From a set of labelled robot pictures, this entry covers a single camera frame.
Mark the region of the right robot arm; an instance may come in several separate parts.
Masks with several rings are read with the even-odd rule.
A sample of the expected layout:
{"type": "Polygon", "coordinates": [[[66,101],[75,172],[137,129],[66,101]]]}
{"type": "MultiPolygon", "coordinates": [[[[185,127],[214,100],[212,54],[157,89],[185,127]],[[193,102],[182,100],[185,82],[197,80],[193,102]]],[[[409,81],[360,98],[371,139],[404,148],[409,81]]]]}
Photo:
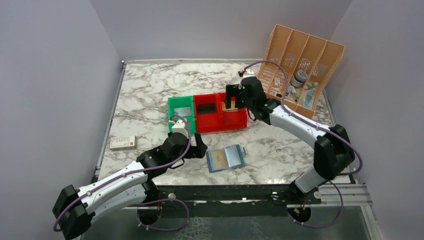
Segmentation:
{"type": "Polygon", "coordinates": [[[226,108],[249,109],[254,117],[270,126],[281,128],[307,143],[314,151],[313,165],[289,185],[289,199],[300,204],[315,187],[333,180],[355,159],[346,129],[319,123],[298,115],[277,99],[267,98],[262,83],[246,77],[239,84],[225,87],[226,108]]]}

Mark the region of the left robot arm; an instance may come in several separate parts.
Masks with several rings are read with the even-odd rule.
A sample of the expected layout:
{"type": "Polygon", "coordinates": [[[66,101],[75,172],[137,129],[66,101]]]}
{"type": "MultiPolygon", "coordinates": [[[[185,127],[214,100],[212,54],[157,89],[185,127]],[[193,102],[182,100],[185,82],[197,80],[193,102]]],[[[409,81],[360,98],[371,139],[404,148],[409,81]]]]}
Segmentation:
{"type": "Polygon", "coordinates": [[[165,199],[153,178],[175,169],[178,161],[203,158],[208,147],[200,133],[195,133],[194,139],[195,145],[191,145],[191,136],[170,132],[162,145],[144,151],[118,172],[79,188],[66,186],[52,209],[53,230],[72,240],[111,211],[136,204],[160,204],[165,199]]]}

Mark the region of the blue leather card holder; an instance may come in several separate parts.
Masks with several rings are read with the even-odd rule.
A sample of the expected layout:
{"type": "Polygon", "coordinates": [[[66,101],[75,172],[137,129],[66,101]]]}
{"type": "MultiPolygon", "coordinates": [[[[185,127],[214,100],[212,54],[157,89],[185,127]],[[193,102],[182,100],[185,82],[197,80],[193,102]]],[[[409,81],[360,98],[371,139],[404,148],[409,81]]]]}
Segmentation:
{"type": "Polygon", "coordinates": [[[234,144],[225,148],[220,148],[218,150],[225,151],[227,168],[215,170],[213,167],[212,159],[211,159],[211,151],[213,150],[208,150],[206,151],[205,156],[207,160],[209,173],[222,172],[222,171],[237,169],[237,168],[241,168],[245,166],[244,157],[247,155],[246,149],[244,147],[241,147],[239,144],[234,144]]]}

